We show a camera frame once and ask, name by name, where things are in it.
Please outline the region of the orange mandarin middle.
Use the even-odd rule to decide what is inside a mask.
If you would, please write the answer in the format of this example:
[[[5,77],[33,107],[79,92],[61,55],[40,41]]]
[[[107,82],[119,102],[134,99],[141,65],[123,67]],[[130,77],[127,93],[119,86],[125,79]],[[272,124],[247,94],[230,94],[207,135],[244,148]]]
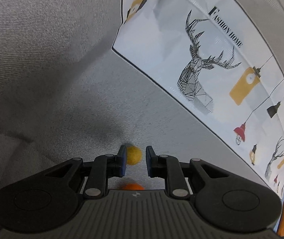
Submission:
[[[144,190],[143,186],[137,183],[127,183],[120,187],[121,190]]]

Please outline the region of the small yellow round fruit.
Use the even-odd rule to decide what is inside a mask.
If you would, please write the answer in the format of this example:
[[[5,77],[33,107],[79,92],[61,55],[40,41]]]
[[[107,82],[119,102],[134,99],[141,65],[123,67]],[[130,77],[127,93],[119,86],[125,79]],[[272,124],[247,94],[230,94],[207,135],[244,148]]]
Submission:
[[[142,151],[138,147],[128,146],[127,147],[127,164],[128,165],[136,165],[142,159]]]

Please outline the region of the deer print white cushion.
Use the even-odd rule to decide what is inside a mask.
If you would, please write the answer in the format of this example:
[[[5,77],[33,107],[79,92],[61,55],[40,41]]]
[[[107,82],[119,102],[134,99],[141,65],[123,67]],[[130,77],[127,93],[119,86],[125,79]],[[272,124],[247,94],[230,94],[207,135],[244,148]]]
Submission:
[[[113,50],[283,196],[284,73],[252,14],[238,0],[121,0],[121,13]]]

